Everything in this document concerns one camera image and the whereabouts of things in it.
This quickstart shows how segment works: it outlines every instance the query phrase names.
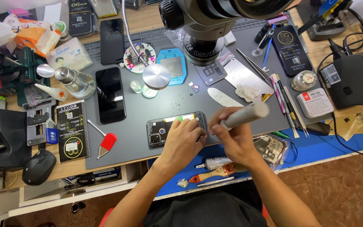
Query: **person's left hand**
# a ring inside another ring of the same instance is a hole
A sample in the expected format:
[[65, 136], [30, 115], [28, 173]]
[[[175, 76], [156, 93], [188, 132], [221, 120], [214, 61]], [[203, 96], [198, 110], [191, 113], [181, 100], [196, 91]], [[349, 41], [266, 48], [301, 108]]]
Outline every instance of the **person's left hand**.
[[206, 138], [207, 133], [198, 121], [185, 119], [180, 122], [175, 119], [167, 134], [163, 152], [154, 162], [155, 168], [161, 169], [171, 179], [205, 146]]

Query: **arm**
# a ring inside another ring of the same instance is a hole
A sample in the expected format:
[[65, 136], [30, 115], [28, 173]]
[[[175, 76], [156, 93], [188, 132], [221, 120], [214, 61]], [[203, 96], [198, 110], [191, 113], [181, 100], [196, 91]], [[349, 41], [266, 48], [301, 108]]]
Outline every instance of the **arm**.
[[318, 227], [320, 224], [306, 204], [281, 181], [257, 152], [249, 123], [229, 132], [219, 125], [241, 107], [219, 110], [208, 124], [209, 132], [217, 135], [225, 153], [234, 162], [243, 164], [250, 172], [261, 200], [278, 227]]
[[206, 137], [205, 130], [196, 120], [174, 120], [162, 154], [114, 208], [104, 226], [140, 226], [158, 191], [191, 162], [205, 146]]

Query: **tiled floor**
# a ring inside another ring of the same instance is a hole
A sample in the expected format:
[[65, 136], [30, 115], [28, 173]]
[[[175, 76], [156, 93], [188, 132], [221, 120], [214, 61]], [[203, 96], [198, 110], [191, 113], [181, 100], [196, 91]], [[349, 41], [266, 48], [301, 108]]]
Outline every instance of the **tiled floor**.
[[[313, 211], [322, 226], [363, 226], [363, 156], [356, 155], [278, 175]], [[58, 227], [97, 227], [108, 208], [128, 191], [88, 200], [71, 214], [70, 204], [8, 219], [11, 227], [53, 222]], [[275, 226], [271, 218], [269, 226]]]

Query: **hand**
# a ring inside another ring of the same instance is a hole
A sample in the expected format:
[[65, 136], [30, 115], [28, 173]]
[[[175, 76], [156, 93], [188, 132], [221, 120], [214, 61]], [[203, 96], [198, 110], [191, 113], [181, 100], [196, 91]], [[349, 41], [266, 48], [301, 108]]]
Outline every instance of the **hand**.
[[246, 123], [231, 129], [229, 132], [219, 123], [243, 107], [223, 107], [218, 110], [208, 123], [209, 133], [216, 135], [225, 148], [226, 155], [234, 162], [247, 168], [254, 163], [253, 159], [261, 158], [252, 140], [250, 124]]
[[205, 146], [206, 138], [206, 131], [195, 119], [182, 122], [175, 119], [167, 134], [163, 152], [154, 162], [155, 167], [160, 168], [169, 179], [174, 177]]

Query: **computer mouse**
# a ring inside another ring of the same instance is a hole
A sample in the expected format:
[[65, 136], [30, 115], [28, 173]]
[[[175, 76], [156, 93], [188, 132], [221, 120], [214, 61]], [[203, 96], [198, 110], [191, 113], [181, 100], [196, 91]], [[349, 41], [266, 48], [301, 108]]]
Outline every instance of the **computer mouse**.
[[22, 180], [27, 185], [40, 185], [45, 182], [53, 170], [57, 159], [47, 150], [39, 150], [38, 153], [25, 164]]

